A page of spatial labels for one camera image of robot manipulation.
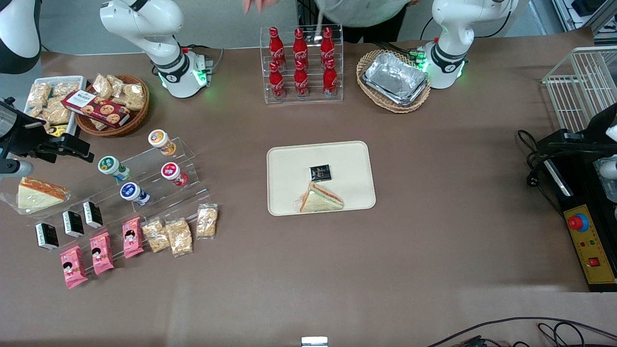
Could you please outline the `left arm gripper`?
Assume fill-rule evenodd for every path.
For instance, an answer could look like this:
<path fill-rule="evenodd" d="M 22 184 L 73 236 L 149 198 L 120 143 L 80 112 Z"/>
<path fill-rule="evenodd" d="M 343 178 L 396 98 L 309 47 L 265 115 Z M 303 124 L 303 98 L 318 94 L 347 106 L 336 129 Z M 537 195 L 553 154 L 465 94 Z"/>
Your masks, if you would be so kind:
<path fill-rule="evenodd" d="M 617 104 L 609 106 L 592 117 L 585 129 L 585 140 L 601 144 L 616 144 Z"/>

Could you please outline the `person's bare hand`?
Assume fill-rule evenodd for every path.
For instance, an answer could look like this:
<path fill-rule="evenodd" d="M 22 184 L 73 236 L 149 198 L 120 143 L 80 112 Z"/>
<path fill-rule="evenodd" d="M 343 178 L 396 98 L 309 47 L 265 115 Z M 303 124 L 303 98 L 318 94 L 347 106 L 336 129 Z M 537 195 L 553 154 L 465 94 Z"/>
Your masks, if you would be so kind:
<path fill-rule="evenodd" d="M 244 13 L 249 13 L 252 7 L 261 13 L 265 8 L 278 4 L 279 0 L 243 0 Z"/>

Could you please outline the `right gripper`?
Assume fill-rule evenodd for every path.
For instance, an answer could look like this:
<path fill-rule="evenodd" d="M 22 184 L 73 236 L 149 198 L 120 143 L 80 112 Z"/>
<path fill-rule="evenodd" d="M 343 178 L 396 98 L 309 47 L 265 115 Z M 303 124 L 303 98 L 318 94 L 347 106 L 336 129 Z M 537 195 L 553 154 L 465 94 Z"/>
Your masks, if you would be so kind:
<path fill-rule="evenodd" d="M 13 102 L 14 99 L 2 99 L 0 102 L 2 158 L 13 154 L 55 163 L 58 156 L 70 156 L 88 163 L 94 162 L 89 143 L 65 133 L 57 137 L 57 147 L 52 145 L 52 136 L 46 130 L 49 123 L 21 112 Z"/>

